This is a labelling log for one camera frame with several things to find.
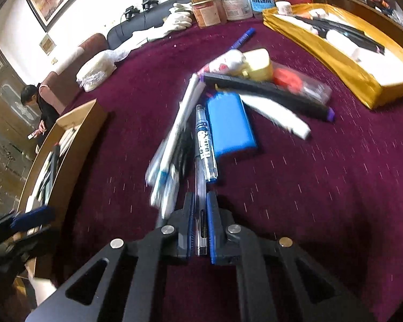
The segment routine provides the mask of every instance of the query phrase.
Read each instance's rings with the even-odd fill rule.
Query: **purple carpet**
[[[143,46],[67,108],[97,98],[110,115],[73,193],[57,279],[110,240],[141,239],[153,229],[157,213],[148,206],[144,174],[186,81],[249,27],[257,33],[242,51],[266,48],[274,61],[329,85],[336,122],[304,118],[312,138],[303,141],[247,108],[263,152],[223,163],[225,183],[216,190],[237,221],[268,238],[292,238],[385,322],[403,300],[403,98],[369,111],[308,52],[255,20],[192,27]],[[193,191],[193,181],[181,191]],[[166,291],[166,320],[239,320],[233,268],[196,259],[169,269]]]

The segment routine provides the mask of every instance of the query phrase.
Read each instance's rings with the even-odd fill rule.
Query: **white wall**
[[[0,10],[0,49],[25,83],[42,82],[69,50],[96,32],[107,36],[125,9],[142,0],[76,0],[48,32],[57,45],[47,56],[39,43],[45,36],[26,0],[8,0]]]

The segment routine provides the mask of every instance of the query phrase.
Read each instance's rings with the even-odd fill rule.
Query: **stacked containers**
[[[249,0],[221,0],[227,20],[242,20],[252,17]]]
[[[192,12],[200,28],[227,22],[220,0],[191,0]]]

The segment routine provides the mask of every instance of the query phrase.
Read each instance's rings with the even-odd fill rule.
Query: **white jar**
[[[249,0],[221,0],[226,11],[227,20],[242,20],[252,17]]]

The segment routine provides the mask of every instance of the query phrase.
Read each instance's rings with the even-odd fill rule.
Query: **brown sofa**
[[[61,114],[79,91],[76,74],[87,61],[108,48],[108,43],[103,34],[91,36],[67,59],[59,60],[56,69],[50,72],[40,85],[41,97]]]

